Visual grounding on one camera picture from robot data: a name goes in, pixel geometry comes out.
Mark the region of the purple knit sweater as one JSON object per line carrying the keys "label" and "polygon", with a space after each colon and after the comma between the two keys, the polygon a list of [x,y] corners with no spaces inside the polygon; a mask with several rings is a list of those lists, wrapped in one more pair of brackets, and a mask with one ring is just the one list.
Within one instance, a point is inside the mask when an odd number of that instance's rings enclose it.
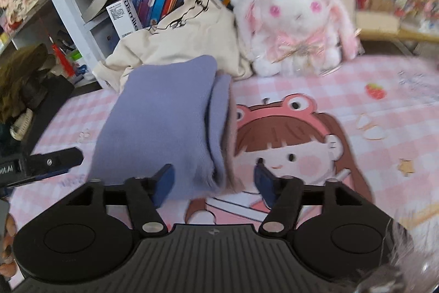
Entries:
{"label": "purple knit sweater", "polygon": [[133,70],[94,148],[90,179],[120,185],[174,168],[169,199],[237,192],[237,108],[231,76],[203,55]]}

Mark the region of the cream wrist watch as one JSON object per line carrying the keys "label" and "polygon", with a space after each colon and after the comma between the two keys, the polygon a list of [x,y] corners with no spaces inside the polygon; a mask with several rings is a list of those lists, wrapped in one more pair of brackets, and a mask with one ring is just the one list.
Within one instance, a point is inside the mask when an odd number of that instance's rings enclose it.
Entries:
{"label": "cream wrist watch", "polygon": [[10,127],[10,135],[16,141],[22,141],[33,120],[33,111],[29,108],[20,114],[13,125]]}

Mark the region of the olive brown garment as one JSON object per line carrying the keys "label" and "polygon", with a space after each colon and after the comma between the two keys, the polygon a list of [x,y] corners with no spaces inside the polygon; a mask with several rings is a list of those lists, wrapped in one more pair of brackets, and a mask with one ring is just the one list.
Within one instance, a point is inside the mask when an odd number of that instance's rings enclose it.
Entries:
{"label": "olive brown garment", "polygon": [[38,109],[48,95],[48,80],[55,75],[43,68],[54,56],[45,44],[33,44],[16,50],[1,66],[1,123],[6,124],[29,108]]}

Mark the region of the pink checked cartoon desk mat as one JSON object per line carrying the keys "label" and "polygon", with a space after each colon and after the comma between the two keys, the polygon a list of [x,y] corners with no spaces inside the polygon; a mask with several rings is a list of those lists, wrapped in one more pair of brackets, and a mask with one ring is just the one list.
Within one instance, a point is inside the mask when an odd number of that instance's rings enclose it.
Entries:
{"label": "pink checked cartoon desk mat", "polygon": [[[384,60],[343,65],[329,77],[251,77],[234,82],[237,192],[167,197],[157,210],[168,233],[138,233],[124,182],[90,179],[94,148],[121,92],[68,101],[50,124],[47,149],[70,145],[83,185],[46,179],[18,188],[13,253],[17,292],[433,292],[438,228],[399,223],[400,185],[427,197],[438,162],[438,110],[408,103]],[[270,208],[254,184],[262,163],[303,181],[289,233],[259,233]],[[384,206],[389,195],[397,209]]]}

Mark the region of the white pink plush bunny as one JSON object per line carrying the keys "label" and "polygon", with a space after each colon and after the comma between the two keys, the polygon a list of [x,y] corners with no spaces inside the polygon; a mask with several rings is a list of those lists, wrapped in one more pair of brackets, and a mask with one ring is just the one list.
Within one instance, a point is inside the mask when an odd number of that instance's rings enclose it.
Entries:
{"label": "white pink plush bunny", "polygon": [[259,77],[322,75],[353,60],[358,31],[341,0],[230,0]]}

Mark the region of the white medicine box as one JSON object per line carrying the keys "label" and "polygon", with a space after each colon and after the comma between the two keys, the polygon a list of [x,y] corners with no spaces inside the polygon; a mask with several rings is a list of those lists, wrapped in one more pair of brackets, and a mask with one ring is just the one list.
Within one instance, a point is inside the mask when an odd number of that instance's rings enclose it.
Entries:
{"label": "white medicine box", "polygon": [[106,7],[120,39],[143,28],[132,0],[119,0]]}

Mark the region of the cream t-shirt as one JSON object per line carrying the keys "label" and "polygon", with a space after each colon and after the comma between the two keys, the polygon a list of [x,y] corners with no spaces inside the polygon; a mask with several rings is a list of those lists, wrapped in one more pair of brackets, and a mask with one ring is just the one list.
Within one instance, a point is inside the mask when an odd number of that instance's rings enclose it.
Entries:
{"label": "cream t-shirt", "polygon": [[93,75],[120,92],[139,66],[187,62],[202,55],[212,56],[218,69],[235,80],[252,75],[234,14],[220,0],[185,0],[159,24],[120,39],[112,54],[97,63]]}

